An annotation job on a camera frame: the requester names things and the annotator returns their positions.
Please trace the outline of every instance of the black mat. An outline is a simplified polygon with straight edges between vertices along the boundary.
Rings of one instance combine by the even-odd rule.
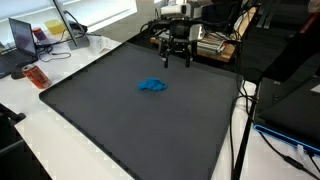
[[[172,56],[165,69],[154,51],[125,43],[40,98],[136,179],[207,180],[238,95],[236,78],[184,63]],[[148,77],[168,89],[140,91]]]

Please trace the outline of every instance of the keyboard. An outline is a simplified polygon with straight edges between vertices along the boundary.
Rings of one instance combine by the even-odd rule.
[[[17,49],[0,54],[0,79],[10,75],[17,64],[35,61],[35,58]]]

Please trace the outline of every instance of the red container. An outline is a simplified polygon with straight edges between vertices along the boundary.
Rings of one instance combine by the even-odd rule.
[[[33,82],[39,89],[45,89],[51,85],[51,81],[40,70],[40,68],[34,64],[29,64],[21,69],[22,73]]]
[[[37,37],[39,41],[46,40],[47,36],[43,33],[41,28],[33,28],[33,34]]]

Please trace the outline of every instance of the white table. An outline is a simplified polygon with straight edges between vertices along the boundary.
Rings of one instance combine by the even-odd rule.
[[[113,43],[114,47],[120,44],[118,42]],[[54,52],[69,52],[69,49],[66,44],[61,44],[54,47]],[[79,49],[70,53],[72,56],[68,59],[49,63],[38,61],[35,64],[55,84],[103,55],[94,55],[90,48]],[[252,83],[246,83],[245,87],[249,94],[253,94],[256,88]],[[41,90],[36,88],[28,79],[12,80],[11,77],[1,79],[0,92],[0,102],[2,104],[16,113],[23,112],[26,114],[27,118],[16,124],[15,127],[52,179],[132,179],[128,173],[80,131],[42,103],[38,96]],[[235,157],[238,155],[247,122],[244,108],[245,100],[238,100],[233,115],[232,128]],[[228,133],[212,179],[230,179],[230,154]]]
[[[265,136],[279,152],[288,155],[302,163],[297,150],[288,144],[274,138]],[[314,161],[320,166],[320,158],[314,157]],[[309,158],[306,159],[310,167],[317,173]],[[251,128],[245,159],[243,162],[241,180],[314,180],[303,171],[295,169],[276,154],[262,139],[261,135]]]

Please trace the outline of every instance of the blue towel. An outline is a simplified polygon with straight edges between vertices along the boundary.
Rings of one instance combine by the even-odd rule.
[[[148,89],[150,91],[162,91],[167,89],[167,85],[157,78],[147,78],[145,82],[140,82],[138,84],[138,88],[140,90]]]

